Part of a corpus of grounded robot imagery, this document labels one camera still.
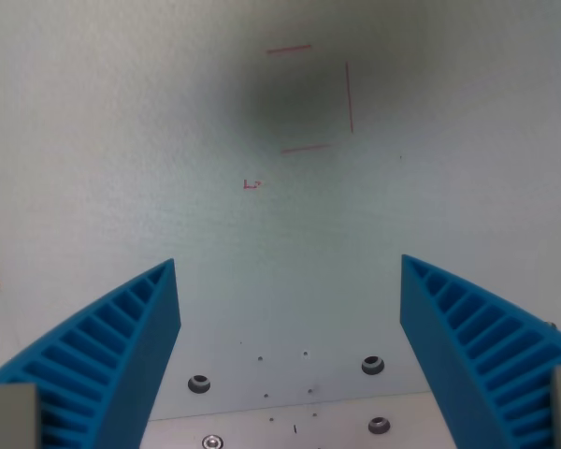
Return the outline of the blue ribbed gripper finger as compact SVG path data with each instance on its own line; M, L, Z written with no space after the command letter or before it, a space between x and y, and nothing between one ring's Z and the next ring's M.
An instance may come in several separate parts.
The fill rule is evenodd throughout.
M37 388L44 448L138 448L179 331L168 259L24 348L0 384Z
M561 331L478 285L401 258L400 324L458 448L553 448Z

